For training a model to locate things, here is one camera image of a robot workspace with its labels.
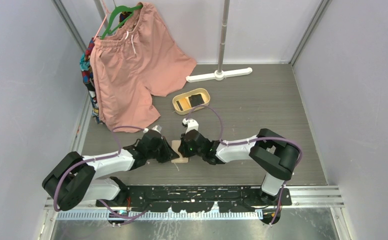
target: black bracket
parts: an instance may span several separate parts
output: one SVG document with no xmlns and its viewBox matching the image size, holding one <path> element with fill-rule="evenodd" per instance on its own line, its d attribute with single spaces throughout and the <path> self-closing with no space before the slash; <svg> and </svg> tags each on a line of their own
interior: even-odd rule
<svg viewBox="0 0 388 240">
<path fill-rule="evenodd" d="M 255 206 L 276 206 L 278 203 L 277 199 L 273 202 L 263 202 L 260 186 L 134 185 L 128 188 L 130 206 L 136 212 L 142 212 L 146 204 L 150 205 L 151 212 L 158 213 L 167 212 L 169 207 L 176 213 L 181 210 L 188 213 L 208 212 L 217 202 L 221 213 L 241 213 L 254 212 Z M 284 188 L 282 196 L 283 206 L 292 205 L 290 191 L 287 188 Z"/>
<path fill-rule="evenodd" d="M 179 155 L 171 148 L 166 138 L 155 130 L 148 130 L 141 139 L 137 139 L 134 144 L 125 146 L 123 149 L 131 153 L 135 159 L 130 171 L 144 166 L 149 159 L 166 163 L 179 158 Z"/>
<path fill-rule="evenodd" d="M 197 155 L 211 165 L 225 164 L 225 162 L 216 157 L 216 149 L 218 146 L 219 141 L 210 141 L 199 133 L 199 131 L 193 129 L 181 134 L 181 144 L 178 151 L 185 158 Z"/>
<path fill-rule="evenodd" d="M 73 165 L 82 161 L 82 156 L 76 151 L 69 152 L 60 163 L 47 175 L 42 182 L 42 188 L 54 197 L 57 185 L 62 175 Z M 58 192 L 57 205 L 67 211 L 78 205 L 84 198 L 96 171 L 94 167 L 84 163 L 73 169 L 64 179 Z"/>
<path fill-rule="evenodd" d="M 274 209 L 263 209 L 263 218 L 260 220 L 264 224 L 270 224 L 272 222 L 272 219 L 275 216 L 275 210 Z M 276 214 L 275 220 L 272 224 L 278 223 L 278 221 L 281 218 L 281 211 L 278 211 Z"/>
<path fill-rule="evenodd" d="M 282 138 L 267 128 L 261 129 L 257 137 Z M 272 147 L 275 147 L 274 153 L 267 151 Z M 286 142 L 267 140 L 266 142 L 257 141 L 251 148 L 249 156 L 275 178 L 288 181 L 293 176 L 299 154 L 297 148 Z"/>
<path fill-rule="evenodd" d="M 120 188 L 120 192 L 117 194 L 115 198 L 112 200 L 103 200 L 109 207 L 119 207 L 125 206 L 128 204 L 129 190 L 128 187 L 117 177 L 111 176 L 111 180 L 113 180 Z M 95 201 L 95 205 L 97 207 L 104 207 L 104 205 L 98 200 Z"/>
</svg>

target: gray floor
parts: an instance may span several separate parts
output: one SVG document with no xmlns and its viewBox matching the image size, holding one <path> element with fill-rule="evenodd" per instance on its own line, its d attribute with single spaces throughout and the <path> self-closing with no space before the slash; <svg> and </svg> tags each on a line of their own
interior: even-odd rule
<svg viewBox="0 0 388 240">
<path fill-rule="evenodd" d="M 260 220 L 135 221 L 112 228 L 106 221 L 58 220 L 52 240 L 338 240 L 329 208 L 287 208 L 272 228 Z"/>
<path fill-rule="evenodd" d="M 187 83 L 167 97 L 153 97 L 153 105 L 161 117 L 153 123 L 163 127 L 168 141 L 178 140 L 185 129 L 182 116 L 174 112 L 172 98 L 197 88 L 210 93 L 210 106 L 217 110 L 224 122 L 223 139 L 238 140 L 256 135 L 268 128 L 281 136 L 297 141 L 304 157 L 294 171 L 289 185 L 325 185 L 325 177 L 306 119 L 292 68 L 288 64 L 225 65 L 224 70 L 252 67 L 250 75 Z M 198 65 L 193 75 L 212 73 L 215 65 Z M 202 109 L 192 114 L 199 122 L 199 132 L 217 140 L 219 121 L 212 111 Z M 133 144 L 142 133 L 117 133 L 123 146 Z M 117 150 L 110 131 L 105 125 L 89 123 L 82 154 L 99 155 Z M 253 161 L 233 161 L 224 165 L 209 165 L 193 157 L 189 163 L 148 164 L 130 172 L 119 172 L 117 177 L 129 185 L 260 185 L 265 171 Z"/>
</svg>

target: gray wooden floor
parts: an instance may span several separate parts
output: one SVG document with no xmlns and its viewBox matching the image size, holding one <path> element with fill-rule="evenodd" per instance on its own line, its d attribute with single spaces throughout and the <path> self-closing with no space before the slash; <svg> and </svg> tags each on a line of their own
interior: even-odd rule
<svg viewBox="0 0 388 240">
<path fill-rule="evenodd" d="M 163 127 L 162 134 L 170 142 L 185 132 L 183 116 L 174 112 L 172 98 L 197 88 L 210 93 L 210 107 L 217 110 L 224 123 L 223 139 L 238 140 L 256 135 L 268 128 L 281 136 L 297 141 L 304 151 L 301 163 L 294 171 L 290 185 L 325 185 L 325 177 L 306 119 L 305 110 L 288 64 L 225 65 L 224 70 L 252 67 L 250 75 L 232 77 L 222 81 L 209 80 L 187 83 L 185 87 L 167 97 L 153 97 L 153 105 L 161 117 L 152 124 Z M 193 75 L 212 73 L 215 65 L 198 65 Z M 194 112 L 192 118 L 199 123 L 199 132 L 210 140 L 219 136 L 219 121 L 209 109 Z M 142 132 L 117 133 L 123 146 L 133 144 Z M 112 134 L 105 125 L 89 123 L 83 146 L 83 155 L 99 155 L 117 150 Z M 209 165 L 201 158 L 192 157 L 189 163 L 148 164 L 115 176 L 129 185 L 260 185 L 265 171 L 254 161 L 233 161 L 223 165 Z"/>
</svg>

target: green clothes hanger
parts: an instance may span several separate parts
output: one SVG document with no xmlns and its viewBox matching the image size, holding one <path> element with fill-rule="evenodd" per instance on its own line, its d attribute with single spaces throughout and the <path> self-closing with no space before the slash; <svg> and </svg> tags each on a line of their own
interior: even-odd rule
<svg viewBox="0 0 388 240">
<path fill-rule="evenodd" d="M 110 18 L 108 20 L 108 25 L 107 25 L 107 28 L 105 29 L 104 33 L 102 34 L 101 38 L 100 39 L 104 39 L 104 37 L 107 35 L 107 34 L 112 34 L 114 33 L 118 28 L 120 28 L 123 24 L 125 24 L 125 22 L 130 18 L 132 17 L 132 15 L 134 15 L 134 11 L 135 10 L 138 10 L 138 9 L 141 9 L 143 8 L 143 5 L 138 5 L 138 6 L 135 6 L 135 7 L 127 7 L 127 6 L 117 6 L 110 14 Z M 125 20 L 123 20 L 121 23 L 119 23 L 119 25 L 117 25 L 117 27 L 115 27 L 113 30 L 110 30 L 110 28 L 112 27 L 112 24 L 113 24 L 113 20 L 116 18 L 116 16 L 122 12 L 131 12 L 131 14 L 125 18 Z"/>
</svg>

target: white wall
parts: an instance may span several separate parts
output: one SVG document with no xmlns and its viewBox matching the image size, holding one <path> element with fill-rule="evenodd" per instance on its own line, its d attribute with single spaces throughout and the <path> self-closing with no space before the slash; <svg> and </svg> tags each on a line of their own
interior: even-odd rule
<svg viewBox="0 0 388 240">
<path fill-rule="evenodd" d="M 84 41 L 102 22 L 95 0 L 62 0 Z M 110 11 L 112 0 L 104 0 Z M 135 6 L 138 0 L 115 0 Z M 224 0 L 151 0 L 170 33 L 199 63 L 217 63 Z M 288 63 L 321 0 L 232 0 L 226 63 Z"/>
<path fill-rule="evenodd" d="M 332 1 L 294 70 L 356 239 L 388 239 L 388 0 Z"/>
<path fill-rule="evenodd" d="M 0 240 L 36 239 L 44 177 L 86 96 L 81 50 L 49 0 L 0 1 Z"/>
</svg>

